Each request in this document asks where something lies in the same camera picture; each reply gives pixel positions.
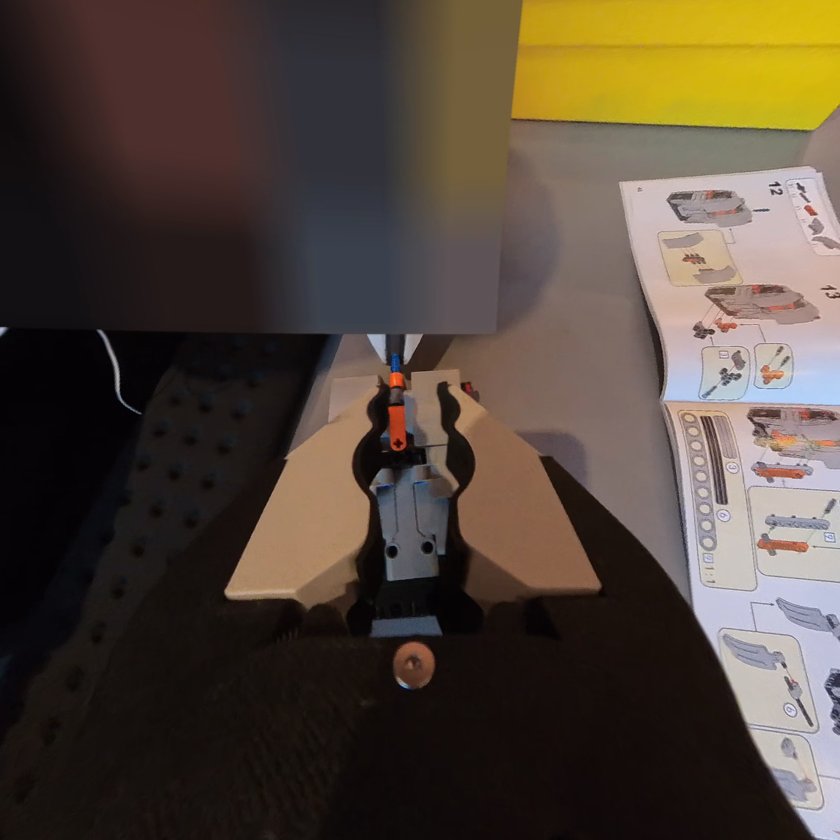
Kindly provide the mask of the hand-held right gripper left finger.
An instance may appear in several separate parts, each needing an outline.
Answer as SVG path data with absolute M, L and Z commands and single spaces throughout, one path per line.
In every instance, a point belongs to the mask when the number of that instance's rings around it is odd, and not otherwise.
M 359 599 L 357 559 L 371 503 L 354 474 L 354 453 L 374 429 L 378 384 L 353 384 L 351 402 L 288 454 L 224 595 L 233 603 L 283 601 L 351 631 Z

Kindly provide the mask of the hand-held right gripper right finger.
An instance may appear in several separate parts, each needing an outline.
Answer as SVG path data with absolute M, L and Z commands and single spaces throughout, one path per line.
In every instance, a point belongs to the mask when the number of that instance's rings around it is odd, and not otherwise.
M 448 493 L 436 590 L 444 634 L 477 634 L 498 605 L 599 595 L 602 583 L 536 449 L 457 385 L 436 386 L 436 467 Z

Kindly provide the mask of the grey curved block piece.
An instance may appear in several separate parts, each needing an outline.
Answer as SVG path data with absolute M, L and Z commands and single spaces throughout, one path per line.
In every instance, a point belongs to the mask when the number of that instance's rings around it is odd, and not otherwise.
M 377 388 L 380 376 L 367 374 L 332 380 L 329 400 L 329 421 L 333 421 L 352 403 Z M 460 387 L 459 369 L 416 371 L 406 391 L 406 431 L 414 436 L 419 447 L 446 446 L 448 436 L 441 420 L 438 385 Z

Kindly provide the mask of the grey toy robot assembly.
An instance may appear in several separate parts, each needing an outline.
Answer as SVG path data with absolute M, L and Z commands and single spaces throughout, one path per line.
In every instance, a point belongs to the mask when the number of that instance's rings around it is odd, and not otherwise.
M 457 499 L 475 469 L 455 430 L 460 406 L 441 382 L 437 396 L 446 446 L 419 447 L 406 431 L 406 377 L 402 350 L 388 338 L 385 427 L 370 492 L 378 510 L 379 579 L 367 597 L 372 637 L 437 636 L 479 631 L 484 613 L 465 592 L 469 550 L 460 535 Z

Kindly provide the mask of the open instruction booklet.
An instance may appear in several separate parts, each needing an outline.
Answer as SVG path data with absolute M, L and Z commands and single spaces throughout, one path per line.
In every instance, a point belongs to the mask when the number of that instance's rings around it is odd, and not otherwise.
M 838 838 L 837 216 L 809 166 L 620 190 L 695 615 L 787 802 Z

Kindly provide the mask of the yellow plastic bin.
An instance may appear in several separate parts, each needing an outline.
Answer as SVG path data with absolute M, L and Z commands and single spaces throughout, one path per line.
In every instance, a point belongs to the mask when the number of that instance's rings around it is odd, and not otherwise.
M 524 2 L 511 116 L 812 131 L 838 68 L 838 1 Z

